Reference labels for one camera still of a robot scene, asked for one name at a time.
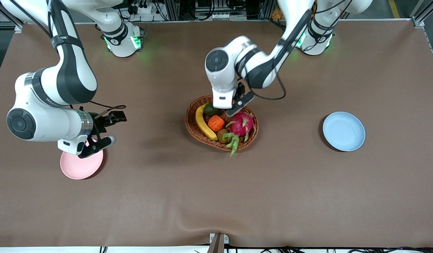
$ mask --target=plastic plate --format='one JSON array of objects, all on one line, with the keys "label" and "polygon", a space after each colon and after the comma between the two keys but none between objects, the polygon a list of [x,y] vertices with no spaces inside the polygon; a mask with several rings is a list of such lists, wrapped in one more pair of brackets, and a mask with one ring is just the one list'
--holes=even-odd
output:
[{"label": "plastic plate", "polygon": [[103,157],[104,153],[102,150],[83,159],[80,159],[77,155],[63,152],[60,157],[60,168],[64,175],[71,179],[85,179],[93,175],[99,169]]},{"label": "plastic plate", "polygon": [[348,112],[334,112],[323,123],[323,134],[332,147],[341,151],[354,151],[365,142],[362,122]]}]

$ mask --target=banana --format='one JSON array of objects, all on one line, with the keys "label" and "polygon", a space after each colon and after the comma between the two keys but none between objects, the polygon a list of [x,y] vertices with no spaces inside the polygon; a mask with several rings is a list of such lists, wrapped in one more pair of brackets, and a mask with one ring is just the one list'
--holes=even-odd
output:
[{"label": "banana", "polygon": [[196,109],[196,113],[194,114],[194,118],[196,120],[196,123],[200,130],[207,136],[207,138],[211,139],[212,141],[217,141],[218,137],[215,132],[209,128],[209,126],[204,121],[204,107],[206,107],[207,104],[201,105]]}]

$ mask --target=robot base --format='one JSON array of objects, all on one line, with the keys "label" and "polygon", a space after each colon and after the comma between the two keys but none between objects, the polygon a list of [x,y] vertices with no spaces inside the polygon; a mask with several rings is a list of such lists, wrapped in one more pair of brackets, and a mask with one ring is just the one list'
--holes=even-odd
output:
[{"label": "robot base", "polygon": [[120,45],[112,45],[106,41],[109,52],[122,58],[131,56],[137,51],[141,51],[144,38],[144,29],[130,22],[124,23],[128,26],[128,35],[121,41]]},{"label": "robot base", "polygon": [[332,35],[327,39],[326,41],[316,43],[315,45],[315,39],[312,38],[307,33],[303,34],[303,42],[302,45],[300,45],[300,48],[302,53],[305,53],[308,56],[317,56],[318,54],[322,54],[324,50],[326,50],[327,47],[329,47],[330,40],[332,39]]}]

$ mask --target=pink plate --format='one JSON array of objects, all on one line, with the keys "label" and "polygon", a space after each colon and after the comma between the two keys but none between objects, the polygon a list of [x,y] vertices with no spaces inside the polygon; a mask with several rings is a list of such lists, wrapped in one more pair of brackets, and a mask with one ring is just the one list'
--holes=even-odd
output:
[{"label": "pink plate", "polygon": [[77,155],[63,152],[60,157],[60,168],[65,176],[71,179],[88,178],[99,169],[103,157],[104,153],[102,150],[83,159],[80,159]]}]

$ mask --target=black stripe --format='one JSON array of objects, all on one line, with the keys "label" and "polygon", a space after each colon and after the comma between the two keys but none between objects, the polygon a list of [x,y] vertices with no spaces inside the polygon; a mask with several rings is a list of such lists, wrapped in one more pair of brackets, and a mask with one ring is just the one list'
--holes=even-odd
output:
[{"label": "black stripe", "polygon": [[291,51],[293,51],[295,40],[301,36],[301,31],[306,25],[309,24],[310,18],[311,11],[307,10],[300,18],[299,22],[294,27],[293,31],[290,33],[287,39],[281,39],[279,41],[279,43],[282,43],[284,47],[277,53],[277,55],[273,59],[270,59],[269,61],[260,64],[259,66],[249,71],[249,73],[245,76],[244,80],[251,88],[263,88],[263,83],[265,82],[271,71],[274,70],[274,68],[277,66],[277,64],[279,64],[279,62],[282,60],[286,53],[291,53]]},{"label": "black stripe", "polygon": [[124,24],[124,31],[116,36],[116,37],[109,37],[106,35],[106,39],[108,42],[110,42],[112,45],[121,45],[121,42],[127,37],[128,35],[128,26],[126,24]]},{"label": "black stripe", "polygon": [[322,36],[322,34],[319,34],[315,30],[313,30],[312,26],[308,27],[308,31],[309,31],[309,35],[312,36],[312,38],[314,38],[317,43],[324,43],[327,39],[329,39],[329,37],[332,34],[332,33],[328,33]]},{"label": "black stripe", "polygon": [[46,68],[39,69],[35,72],[28,73],[26,76],[26,79],[24,80],[24,85],[32,85],[32,89],[34,90],[35,94],[38,96],[38,98],[45,104],[52,106],[52,107],[62,107],[61,104],[58,104],[54,101],[52,101],[48,95],[46,94],[45,90],[41,86],[41,74]]},{"label": "black stripe", "polygon": [[313,19],[313,24],[315,24],[316,25],[316,27],[318,27],[319,29],[321,29],[321,30],[330,30],[330,29],[334,29],[334,27],[335,27],[335,25],[333,26],[333,27],[325,27],[324,25],[322,25],[322,24],[320,24],[320,23],[318,23],[318,21],[316,21],[316,19]]},{"label": "black stripe", "polygon": [[[59,36],[68,35],[67,28],[62,17],[62,11],[67,13],[71,23],[74,24],[66,6],[60,0],[52,0],[51,16],[52,19],[56,21],[54,22],[54,25],[56,26]],[[78,40],[80,40],[76,27],[74,25],[73,27]],[[72,45],[62,44],[61,47],[64,52],[64,62],[62,63],[57,75],[57,90],[60,97],[67,104],[82,104],[89,102],[95,95],[96,91],[88,90],[81,83],[80,78],[77,75],[76,58]]]},{"label": "black stripe", "polygon": [[239,74],[239,76],[242,76],[242,70],[244,69],[244,66],[249,61],[249,59],[251,59],[252,56],[254,56],[258,52],[260,52],[260,49],[258,47],[255,47],[249,50],[249,52],[246,53],[239,62],[237,62],[237,64],[235,65],[235,69],[237,70],[237,74]]},{"label": "black stripe", "polygon": [[102,32],[104,33],[104,35],[106,35],[106,36],[112,36],[112,35],[115,35],[115,34],[121,32],[121,30],[123,30],[124,27],[125,27],[125,23],[124,23],[123,21],[121,21],[121,25],[120,25],[120,27],[119,27],[117,30],[115,30],[115,31],[113,31],[113,32],[104,32],[103,30],[101,30],[101,31],[102,31]]},{"label": "black stripe", "polygon": [[82,42],[78,39],[76,39],[73,36],[69,36],[69,35],[56,35],[54,37],[51,38],[51,45],[53,46],[53,48],[55,50],[57,50],[57,46],[63,45],[63,44],[73,44],[76,45],[80,48],[84,48],[84,46],[82,45]]}]

